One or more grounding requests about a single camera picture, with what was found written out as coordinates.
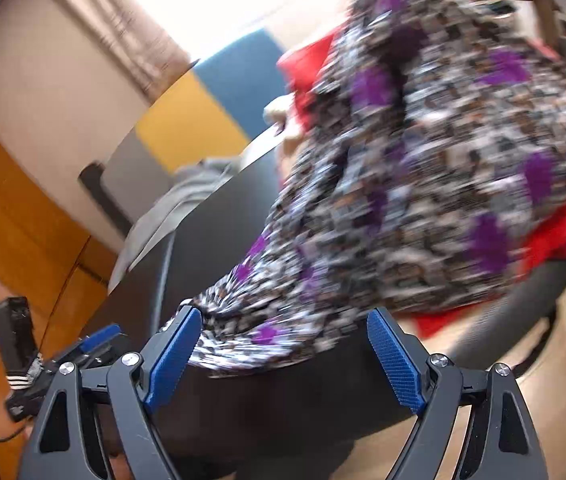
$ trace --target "yellow panel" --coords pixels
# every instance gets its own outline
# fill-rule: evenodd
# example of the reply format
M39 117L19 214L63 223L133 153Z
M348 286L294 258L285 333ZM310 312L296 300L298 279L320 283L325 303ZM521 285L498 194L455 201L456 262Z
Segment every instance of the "yellow panel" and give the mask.
M248 144L242 129L191 70L147 110L136 134L170 173L206 156L238 155Z

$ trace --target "floral fabric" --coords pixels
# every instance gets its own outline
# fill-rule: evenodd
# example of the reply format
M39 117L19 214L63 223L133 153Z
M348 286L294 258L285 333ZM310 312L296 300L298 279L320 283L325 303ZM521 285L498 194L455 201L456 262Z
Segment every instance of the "floral fabric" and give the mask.
M262 236L184 302L216 375L307 359L379 304L496 298L566 203L566 66L468 0L354 0L313 115Z

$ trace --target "wooden floor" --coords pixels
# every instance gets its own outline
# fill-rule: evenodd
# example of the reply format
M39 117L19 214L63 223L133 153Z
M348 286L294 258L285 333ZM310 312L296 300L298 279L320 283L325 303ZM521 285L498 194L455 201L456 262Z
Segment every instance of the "wooden floor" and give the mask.
M28 297L44 357L73 341L106 297L114 260L0 145L0 301ZM18 427L3 407L8 393L0 361L0 436ZM0 444L2 480L15 478L23 442L18 437Z

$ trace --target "beige curtain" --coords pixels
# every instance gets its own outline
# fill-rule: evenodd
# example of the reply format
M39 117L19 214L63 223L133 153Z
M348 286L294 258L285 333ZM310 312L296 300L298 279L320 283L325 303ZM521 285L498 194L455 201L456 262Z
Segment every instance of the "beige curtain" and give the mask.
M61 0L153 102L190 59L135 0Z

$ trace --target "white wall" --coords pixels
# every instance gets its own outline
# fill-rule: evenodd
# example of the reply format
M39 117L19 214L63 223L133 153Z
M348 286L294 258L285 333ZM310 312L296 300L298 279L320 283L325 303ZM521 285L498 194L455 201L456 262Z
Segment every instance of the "white wall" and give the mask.
M263 21L263 27L285 51L317 40L343 23L350 0L293 0Z
M45 192L114 250L122 238L80 186L147 109L55 0L0 1L0 142Z

